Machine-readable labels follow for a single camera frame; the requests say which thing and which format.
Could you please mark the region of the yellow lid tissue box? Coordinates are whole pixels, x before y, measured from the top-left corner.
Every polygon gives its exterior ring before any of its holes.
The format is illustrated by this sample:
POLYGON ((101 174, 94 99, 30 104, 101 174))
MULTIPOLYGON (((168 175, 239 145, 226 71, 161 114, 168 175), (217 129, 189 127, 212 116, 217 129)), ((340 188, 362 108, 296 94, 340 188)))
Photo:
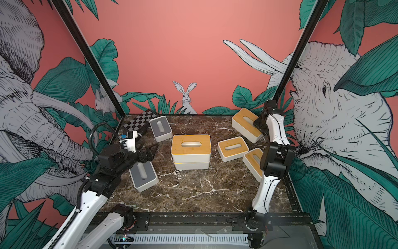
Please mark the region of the yellow lid tissue box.
POLYGON ((174 162, 176 170, 207 170, 210 162, 174 162))

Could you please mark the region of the large bamboo lid tissue box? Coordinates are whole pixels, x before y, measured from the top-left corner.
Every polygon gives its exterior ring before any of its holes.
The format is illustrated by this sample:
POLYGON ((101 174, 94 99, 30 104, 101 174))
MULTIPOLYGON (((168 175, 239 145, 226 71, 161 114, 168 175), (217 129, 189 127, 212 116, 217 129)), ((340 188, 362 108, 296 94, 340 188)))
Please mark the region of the large bamboo lid tissue box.
POLYGON ((171 155, 175 163, 209 162, 211 155, 210 135, 174 135, 171 155))

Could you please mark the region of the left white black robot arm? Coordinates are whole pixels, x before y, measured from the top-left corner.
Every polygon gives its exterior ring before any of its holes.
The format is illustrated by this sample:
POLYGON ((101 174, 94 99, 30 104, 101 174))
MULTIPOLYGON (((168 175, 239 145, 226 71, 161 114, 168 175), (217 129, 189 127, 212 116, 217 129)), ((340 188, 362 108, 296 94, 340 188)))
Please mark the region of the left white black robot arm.
POLYGON ((147 123, 138 130, 128 131, 122 136, 111 129, 119 142, 99 153, 93 145, 93 136, 100 126, 110 127, 105 122, 98 123, 91 129, 88 138, 89 148, 100 163, 95 173, 87 177, 80 186, 75 208, 44 246, 46 249, 99 249, 116 231, 122 227, 131 229, 136 224, 132 208, 118 204, 98 226, 88 235, 84 235, 97 212, 120 184, 122 174, 138 162, 152 161, 158 148, 158 144, 138 144, 147 132, 147 123))

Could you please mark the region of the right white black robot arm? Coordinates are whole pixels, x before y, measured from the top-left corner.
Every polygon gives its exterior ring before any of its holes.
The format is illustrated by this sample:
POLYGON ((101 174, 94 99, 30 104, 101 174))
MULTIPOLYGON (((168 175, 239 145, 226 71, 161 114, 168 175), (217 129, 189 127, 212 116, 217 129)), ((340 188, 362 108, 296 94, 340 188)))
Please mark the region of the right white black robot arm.
POLYGON ((285 175, 287 175, 293 158, 295 147, 290 145, 284 128, 284 112, 277 107, 276 100, 266 101, 254 126, 263 134, 268 134, 269 146, 264 149, 260 161, 262 179, 257 194, 252 201, 251 218, 264 220, 269 211, 274 191, 285 175))

